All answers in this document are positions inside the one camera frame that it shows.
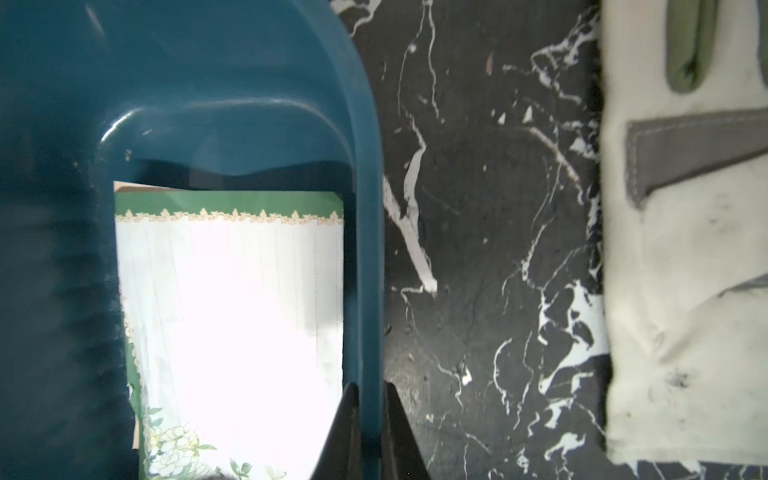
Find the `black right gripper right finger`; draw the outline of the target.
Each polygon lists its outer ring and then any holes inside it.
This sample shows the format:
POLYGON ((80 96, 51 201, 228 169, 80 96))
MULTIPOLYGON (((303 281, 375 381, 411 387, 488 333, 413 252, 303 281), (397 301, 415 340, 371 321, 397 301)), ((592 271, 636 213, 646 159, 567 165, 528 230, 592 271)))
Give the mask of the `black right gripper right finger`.
POLYGON ((382 478, 430 480, 396 386, 386 382, 385 394, 381 433, 382 478))

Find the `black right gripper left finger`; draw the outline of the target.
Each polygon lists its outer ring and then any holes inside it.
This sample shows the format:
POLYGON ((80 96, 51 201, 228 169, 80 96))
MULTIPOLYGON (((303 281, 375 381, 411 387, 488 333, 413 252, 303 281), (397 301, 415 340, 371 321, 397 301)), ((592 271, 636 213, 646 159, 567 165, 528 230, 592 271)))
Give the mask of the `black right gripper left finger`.
POLYGON ((345 386, 311 480, 361 480, 359 388, 345 386))

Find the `green bordered stationery paper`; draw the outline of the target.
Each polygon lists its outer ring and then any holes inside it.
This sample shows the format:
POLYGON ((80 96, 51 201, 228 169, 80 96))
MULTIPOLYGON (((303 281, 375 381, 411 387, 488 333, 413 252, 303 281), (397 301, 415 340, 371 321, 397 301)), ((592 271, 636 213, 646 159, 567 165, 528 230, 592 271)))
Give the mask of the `green bordered stationery paper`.
POLYGON ((331 192, 115 194, 144 479, 307 479, 343 380, 331 192))

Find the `teal plastic storage box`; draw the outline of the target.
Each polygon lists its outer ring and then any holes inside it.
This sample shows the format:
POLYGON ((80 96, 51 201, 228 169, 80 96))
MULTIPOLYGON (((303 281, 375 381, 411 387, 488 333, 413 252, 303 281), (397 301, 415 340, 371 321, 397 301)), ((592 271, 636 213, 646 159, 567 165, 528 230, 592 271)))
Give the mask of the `teal plastic storage box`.
POLYGON ((117 181, 342 196, 352 445, 382 478, 382 142, 325 1, 2 3, 2 477, 137 475, 117 181))

